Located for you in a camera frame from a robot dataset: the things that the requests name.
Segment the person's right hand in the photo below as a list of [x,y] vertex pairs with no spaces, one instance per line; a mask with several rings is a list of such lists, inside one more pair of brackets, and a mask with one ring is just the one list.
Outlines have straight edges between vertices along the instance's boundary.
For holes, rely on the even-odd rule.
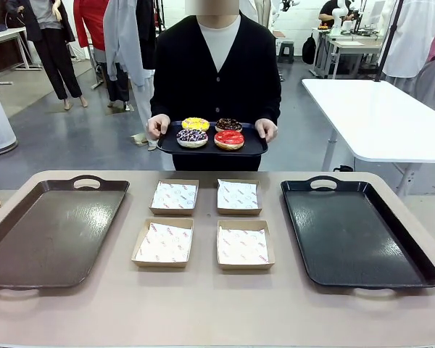
[[157,141],[167,133],[170,118],[166,114],[158,114],[148,119],[147,130],[152,140]]

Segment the person's left hand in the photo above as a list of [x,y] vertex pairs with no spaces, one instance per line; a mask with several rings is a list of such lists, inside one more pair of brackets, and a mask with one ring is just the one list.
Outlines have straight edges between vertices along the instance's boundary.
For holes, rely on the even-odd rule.
[[270,143],[278,135],[278,127],[276,124],[267,118],[261,118],[254,124],[260,138]]

